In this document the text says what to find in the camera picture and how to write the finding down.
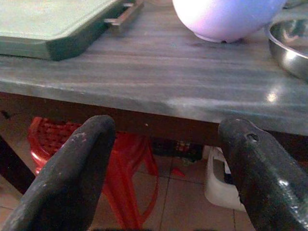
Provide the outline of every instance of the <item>stainless steel bowl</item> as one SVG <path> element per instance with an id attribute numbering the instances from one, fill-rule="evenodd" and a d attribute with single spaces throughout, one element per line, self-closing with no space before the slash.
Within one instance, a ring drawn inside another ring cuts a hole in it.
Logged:
<path id="1" fill-rule="evenodd" d="M 266 34 L 279 65 L 308 81 L 308 19 L 275 23 L 267 27 Z"/>

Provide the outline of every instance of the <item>marble countertop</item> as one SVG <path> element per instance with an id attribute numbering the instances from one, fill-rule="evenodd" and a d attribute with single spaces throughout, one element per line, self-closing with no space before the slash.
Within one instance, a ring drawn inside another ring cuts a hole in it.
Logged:
<path id="1" fill-rule="evenodd" d="M 307 12 L 284 10 L 276 20 Z M 308 135 L 308 83 L 277 66 L 263 30 L 233 44 L 206 42 L 169 0 L 148 0 L 128 32 L 106 32 L 76 58 L 0 56 L 0 91 L 214 123 L 241 116 Z"/>

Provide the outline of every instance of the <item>red chair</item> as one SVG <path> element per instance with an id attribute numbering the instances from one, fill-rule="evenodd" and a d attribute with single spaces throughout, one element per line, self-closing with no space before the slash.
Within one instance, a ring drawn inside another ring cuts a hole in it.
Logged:
<path id="1" fill-rule="evenodd" d="M 38 174 L 46 162 L 66 142 L 80 124 L 55 122 L 35 117 L 28 131 L 31 156 Z M 149 174 L 156 176 L 156 187 L 152 200 L 143 214 L 139 213 L 132 176 L 145 162 Z M 158 194 L 158 169 L 151 144 L 147 137 L 118 132 L 107 168 L 103 193 L 124 229 L 142 229 L 151 213 Z"/>

